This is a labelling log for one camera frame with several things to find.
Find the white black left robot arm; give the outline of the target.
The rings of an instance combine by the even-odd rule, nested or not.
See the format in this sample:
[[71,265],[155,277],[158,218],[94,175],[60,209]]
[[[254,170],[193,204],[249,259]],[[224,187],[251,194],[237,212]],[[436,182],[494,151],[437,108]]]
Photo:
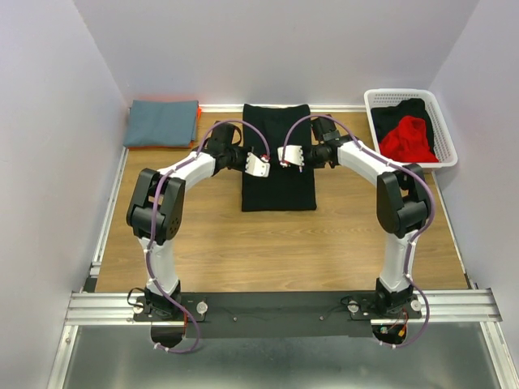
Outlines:
[[185,319],[181,285],[175,271],[173,243],[182,223],[186,193],[222,169],[242,170],[249,150],[233,141],[233,123],[216,122],[212,133],[188,157],[169,168],[143,169],[127,210],[127,224],[144,251],[148,281],[133,303],[135,319]]

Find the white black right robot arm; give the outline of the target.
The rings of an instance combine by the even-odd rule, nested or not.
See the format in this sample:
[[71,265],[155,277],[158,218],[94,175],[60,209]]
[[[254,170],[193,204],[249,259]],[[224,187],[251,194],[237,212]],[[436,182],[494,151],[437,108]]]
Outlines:
[[376,217],[386,232],[386,245],[369,311],[392,314],[413,299],[416,245],[435,216],[435,201],[419,165],[381,156],[354,135],[341,135],[337,125],[329,115],[311,119],[318,143],[304,152],[303,163],[312,168],[340,165],[374,185]]

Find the black t-shirt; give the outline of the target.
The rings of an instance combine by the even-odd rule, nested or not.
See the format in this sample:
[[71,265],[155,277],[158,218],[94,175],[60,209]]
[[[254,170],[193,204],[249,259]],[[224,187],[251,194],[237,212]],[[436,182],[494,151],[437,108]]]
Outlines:
[[290,127],[311,113],[308,105],[271,109],[245,104],[242,119],[257,128],[271,150],[271,168],[267,177],[242,175],[242,211],[314,211],[315,176],[312,169],[283,168],[277,149],[283,146]]

